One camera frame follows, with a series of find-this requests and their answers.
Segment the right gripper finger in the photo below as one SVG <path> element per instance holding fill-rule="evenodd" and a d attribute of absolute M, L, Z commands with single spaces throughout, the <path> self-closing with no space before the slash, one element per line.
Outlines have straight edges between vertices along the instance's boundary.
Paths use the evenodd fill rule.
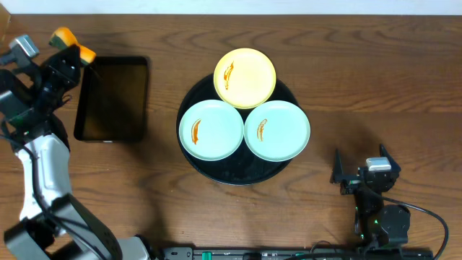
<path fill-rule="evenodd" d="M 341 183 L 343 181 L 344 171 L 341 163 L 341 155 L 338 149 L 335 150 L 334 167 L 331 173 L 330 183 Z"/>
<path fill-rule="evenodd" d="M 399 173 L 401 171 L 401 167 L 398 165 L 398 163 L 391 157 L 391 155 L 388 153 L 386 150 L 385 146 L 383 144 L 380 144 L 379 146 L 379 152 L 381 157 L 386 157 L 391 165 L 391 172 L 397 172 Z"/>

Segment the orange and green sponge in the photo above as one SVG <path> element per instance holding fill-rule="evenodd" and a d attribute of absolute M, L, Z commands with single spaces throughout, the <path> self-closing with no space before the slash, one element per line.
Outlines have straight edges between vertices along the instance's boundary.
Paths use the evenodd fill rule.
<path fill-rule="evenodd" d="M 96 58 L 96 53 L 81 45 L 76 36 L 67 27 L 59 27 L 55 30 L 49 40 L 49 45 L 58 48 L 59 50 L 63 50 L 71 46 L 78 47 L 80 61 L 84 66 L 91 64 Z"/>

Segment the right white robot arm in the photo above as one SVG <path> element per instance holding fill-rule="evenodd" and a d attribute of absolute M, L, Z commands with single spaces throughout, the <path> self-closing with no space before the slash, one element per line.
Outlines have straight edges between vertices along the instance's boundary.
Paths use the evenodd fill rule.
<path fill-rule="evenodd" d="M 356 203 L 355 233 L 364 239 L 365 250 L 398 248 L 409 241 L 411 213 L 399 204 L 384 203 L 384 192 L 396 183 L 401 167 L 383 145 L 380 156 L 366 159 L 356 174 L 346 174 L 340 151 L 335 151 L 331 183 L 340 185 L 342 195 L 352 195 Z"/>

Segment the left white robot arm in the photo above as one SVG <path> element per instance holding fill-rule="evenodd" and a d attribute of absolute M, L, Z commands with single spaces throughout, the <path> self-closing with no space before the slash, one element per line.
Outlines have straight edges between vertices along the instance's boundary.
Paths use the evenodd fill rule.
<path fill-rule="evenodd" d="M 154 259 L 139 235 L 117 239 L 72 194 L 66 130 L 54 111 L 80 80 L 80 49 L 71 45 L 38 66 L 16 46 L 1 56 L 1 138 L 21 160 L 25 198 L 19 223 L 4 232 L 17 259 Z"/>

